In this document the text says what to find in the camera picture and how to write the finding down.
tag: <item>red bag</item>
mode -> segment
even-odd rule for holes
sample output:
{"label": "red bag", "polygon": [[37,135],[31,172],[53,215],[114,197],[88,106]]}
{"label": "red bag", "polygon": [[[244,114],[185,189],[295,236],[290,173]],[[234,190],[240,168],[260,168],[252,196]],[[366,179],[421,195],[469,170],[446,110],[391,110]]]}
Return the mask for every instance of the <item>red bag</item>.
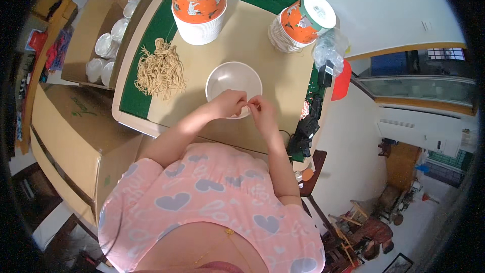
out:
{"label": "red bag", "polygon": [[340,76],[335,78],[335,87],[332,93],[332,101],[340,100],[347,96],[347,91],[350,85],[350,75],[352,75],[352,67],[347,60],[343,60],[343,71]]}

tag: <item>sticker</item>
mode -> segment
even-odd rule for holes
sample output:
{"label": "sticker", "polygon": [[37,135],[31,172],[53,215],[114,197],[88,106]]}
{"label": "sticker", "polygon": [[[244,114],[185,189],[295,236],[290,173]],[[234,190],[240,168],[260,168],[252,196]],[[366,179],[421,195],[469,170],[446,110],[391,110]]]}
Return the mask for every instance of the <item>sticker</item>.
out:
{"label": "sticker", "polygon": [[325,66],[325,72],[329,73],[331,76],[333,76],[333,69],[330,68],[329,66]]}
{"label": "sticker", "polygon": [[319,18],[325,19],[325,11],[319,6],[313,6],[313,10],[317,12]]}

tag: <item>blue basket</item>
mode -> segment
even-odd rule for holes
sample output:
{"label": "blue basket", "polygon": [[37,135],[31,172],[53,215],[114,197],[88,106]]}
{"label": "blue basket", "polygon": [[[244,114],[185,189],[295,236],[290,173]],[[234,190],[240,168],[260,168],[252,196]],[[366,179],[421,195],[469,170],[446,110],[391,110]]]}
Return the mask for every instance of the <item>blue basket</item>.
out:
{"label": "blue basket", "polygon": [[64,41],[57,50],[57,56],[54,59],[54,62],[52,63],[50,70],[56,70],[56,71],[62,70],[62,67],[64,65],[65,53],[67,53],[67,47],[69,46],[69,42],[71,41],[73,31],[74,29],[72,27],[65,27],[64,29],[61,30],[61,32],[59,32],[59,35],[57,36],[57,40],[60,40],[62,37],[64,37]]}

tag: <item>red object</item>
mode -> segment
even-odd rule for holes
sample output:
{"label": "red object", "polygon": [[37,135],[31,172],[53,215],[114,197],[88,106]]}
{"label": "red object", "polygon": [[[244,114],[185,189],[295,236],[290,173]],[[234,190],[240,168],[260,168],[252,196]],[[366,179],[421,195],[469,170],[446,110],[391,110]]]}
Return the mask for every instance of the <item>red object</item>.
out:
{"label": "red object", "polygon": [[425,193],[423,194],[423,198],[422,198],[423,201],[427,201],[427,200],[431,200],[432,202],[434,203],[440,203],[438,200],[434,199],[434,198],[431,198],[429,197],[428,193]]}
{"label": "red object", "polygon": [[44,47],[45,41],[47,40],[47,31],[39,33],[34,31],[32,37],[29,41],[29,46],[35,50],[35,61],[38,60],[40,52]]}
{"label": "red object", "polygon": [[343,71],[337,78],[335,78],[335,87],[332,93],[332,101],[340,100],[347,96],[349,90],[350,75],[352,75],[352,67],[349,62],[343,60]]}
{"label": "red object", "polygon": [[[360,266],[360,261],[358,259],[354,260],[354,265],[355,265],[355,268],[357,268],[358,266]],[[351,273],[355,268],[352,267],[352,264],[349,264],[347,269],[343,270],[342,273]]]}
{"label": "red object", "polygon": [[54,62],[54,60],[57,57],[57,52],[59,51],[59,48],[62,46],[64,42],[64,36],[61,36],[51,47],[49,50],[47,50],[47,53],[45,54],[47,56],[47,60],[45,61],[45,68],[47,70],[51,69],[51,65]]}

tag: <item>picture frame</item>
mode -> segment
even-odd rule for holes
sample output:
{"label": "picture frame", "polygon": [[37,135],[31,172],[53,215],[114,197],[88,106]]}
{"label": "picture frame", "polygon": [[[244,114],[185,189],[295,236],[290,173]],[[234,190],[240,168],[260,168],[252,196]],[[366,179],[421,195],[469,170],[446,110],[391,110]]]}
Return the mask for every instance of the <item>picture frame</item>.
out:
{"label": "picture frame", "polygon": [[406,273],[413,264],[414,261],[399,253],[382,273]]}

